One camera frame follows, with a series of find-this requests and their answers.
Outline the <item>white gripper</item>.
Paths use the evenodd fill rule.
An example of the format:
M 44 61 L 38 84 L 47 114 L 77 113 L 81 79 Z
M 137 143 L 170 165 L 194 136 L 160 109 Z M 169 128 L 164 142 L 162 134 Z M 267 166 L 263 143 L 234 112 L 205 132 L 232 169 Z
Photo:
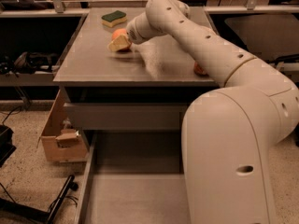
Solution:
M 145 12 L 128 22 L 126 33 L 128 36 L 124 34 L 114 36 L 107 46 L 108 49 L 113 52 L 128 50 L 132 45 L 131 42 L 139 45 L 153 37 L 164 35 L 164 32 L 159 31 L 149 23 Z

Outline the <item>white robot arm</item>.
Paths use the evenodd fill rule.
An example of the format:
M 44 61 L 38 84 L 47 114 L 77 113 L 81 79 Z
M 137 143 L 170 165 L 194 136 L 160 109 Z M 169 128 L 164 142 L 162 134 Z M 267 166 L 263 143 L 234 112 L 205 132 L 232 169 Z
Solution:
M 269 148 L 299 122 L 299 91 L 277 69 L 190 20 L 178 0 L 149 0 L 116 47 L 171 35 L 218 84 L 188 107 L 181 146 L 192 224 L 277 224 Z

